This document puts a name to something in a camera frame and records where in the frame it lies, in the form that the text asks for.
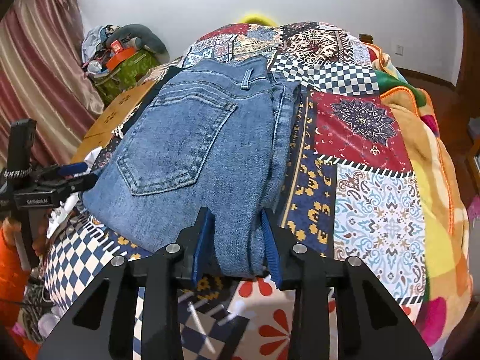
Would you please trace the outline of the person's left hand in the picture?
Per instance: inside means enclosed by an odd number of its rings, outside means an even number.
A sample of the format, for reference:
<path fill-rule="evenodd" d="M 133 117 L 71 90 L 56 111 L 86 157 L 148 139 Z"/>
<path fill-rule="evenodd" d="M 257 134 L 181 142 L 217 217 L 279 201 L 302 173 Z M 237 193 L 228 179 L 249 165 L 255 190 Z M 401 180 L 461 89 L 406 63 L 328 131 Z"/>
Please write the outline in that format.
<path fill-rule="evenodd" d="M 38 222 L 37 237 L 32 242 L 32 248 L 35 254 L 40 257 L 47 250 L 47 229 L 49 227 L 49 216 L 51 210 L 42 211 L 41 219 Z M 10 248 L 16 247 L 15 235 L 20 233 L 21 223 L 16 219 L 6 217 L 1 225 L 1 232 L 6 245 Z"/>

